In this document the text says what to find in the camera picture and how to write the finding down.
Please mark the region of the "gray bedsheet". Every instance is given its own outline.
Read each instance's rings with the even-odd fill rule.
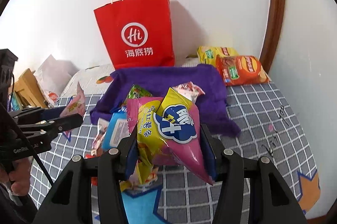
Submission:
[[[227,91],[227,112],[241,128],[241,134],[237,138],[214,137],[221,139],[226,148],[233,149],[243,157],[269,157],[296,198],[299,198],[301,190],[297,171],[311,178],[316,172],[316,164],[299,121],[282,93],[273,83],[228,87]],[[86,96],[87,112],[83,125],[73,130],[70,142],[60,135],[52,142],[50,151],[40,154],[53,179],[57,178],[73,155],[90,153],[97,126],[90,124],[89,111],[101,96]],[[68,100],[67,97],[61,98],[59,105],[66,105]],[[273,156],[268,153],[270,148],[274,149]],[[50,185],[36,162],[31,174],[30,195],[39,207]],[[163,166],[158,180],[149,187],[158,185],[162,185],[158,213],[169,222],[212,222],[221,183],[206,185],[183,166]],[[246,179],[241,223],[247,223],[248,219],[249,188],[249,179]],[[92,212],[94,223],[99,223],[95,219],[99,214],[96,187],[92,187]]]

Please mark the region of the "screw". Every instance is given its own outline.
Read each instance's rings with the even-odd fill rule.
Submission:
[[[223,153],[225,154],[225,155],[227,155],[227,156],[231,156],[231,155],[233,155],[233,150],[232,149],[225,149],[224,151],[223,151]]]
[[[109,154],[110,155],[115,155],[115,154],[117,154],[118,153],[118,149],[117,148],[111,148],[110,150],[109,150]]]
[[[81,160],[81,156],[80,155],[75,155],[75,156],[72,157],[72,161],[74,161],[74,162],[78,162],[80,160]]]
[[[270,159],[267,158],[267,157],[262,157],[262,158],[261,158],[261,161],[262,161],[263,163],[269,163],[269,162],[270,162]]]

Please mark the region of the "green snack bag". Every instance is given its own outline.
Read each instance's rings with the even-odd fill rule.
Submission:
[[[149,91],[140,87],[139,85],[133,85],[130,89],[129,94],[126,96],[126,99],[125,99],[125,101],[123,102],[122,105],[126,105],[127,99],[138,99],[138,98],[141,98],[141,97],[153,97],[153,95]]]

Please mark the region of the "blue star pattern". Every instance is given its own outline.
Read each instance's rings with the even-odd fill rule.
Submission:
[[[129,224],[170,224],[157,213],[162,185],[143,193],[122,193],[124,208]]]

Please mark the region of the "snack bag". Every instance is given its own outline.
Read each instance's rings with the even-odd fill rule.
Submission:
[[[215,66],[215,59],[217,56],[228,57],[237,56],[238,52],[234,48],[222,48],[213,46],[200,46],[197,50],[200,63],[211,64]]]
[[[195,103],[200,95],[205,95],[205,92],[192,82],[180,84],[172,88],[179,94],[183,95],[186,99],[192,101],[192,103]]]
[[[97,135],[92,143],[91,153],[90,153],[93,157],[99,157],[103,154],[102,142],[104,140],[108,125],[109,125],[109,122],[106,121],[105,119],[102,119],[102,118],[98,119]]]
[[[85,96],[84,91],[81,88],[79,82],[77,83],[77,95],[63,109],[63,111],[60,114],[60,117],[65,117],[77,113],[80,114],[82,117],[85,114]],[[68,139],[68,141],[70,141],[71,130],[63,132],[63,135]]]
[[[153,100],[139,108],[137,142],[146,166],[185,165],[213,185],[203,164],[199,143],[199,111],[190,100],[169,88],[162,103]],[[144,183],[149,174],[140,177]]]
[[[110,148],[117,147],[121,139],[129,135],[126,113],[124,111],[114,113],[107,127],[102,149],[107,151]]]
[[[159,168],[153,167],[150,169],[149,171],[150,174],[148,178],[145,180],[145,182],[143,184],[140,184],[139,172],[141,172],[142,170],[147,171],[147,169],[144,167],[145,166],[143,165],[143,163],[140,160],[138,160],[138,162],[136,163],[136,168],[134,169],[134,173],[129,177],[127,181],[121,181],[119,183],[121,192],[123,192],[126,189],[143,188],[144,186],[149,186],[151,182],[157,181]]]
[[[127,122],[129,127],[129,133],[131,134],[138,122],[138,110],[147,102],[150,101],[159,101],[161,103],[164,98],[162,97],[142,97],[138,99],[127,99],[126,108],[127,108]]]
[[[216,69],[227,86],[269,82],[261,63],[254,56],[217,56]]]
[[[141,97],[152,97],[152,94],[144,88],[140,87],[139,85],[133,85],[130,89],[129,94],[126,96],[123,105],[126,105],[127,99],[137,99]]]

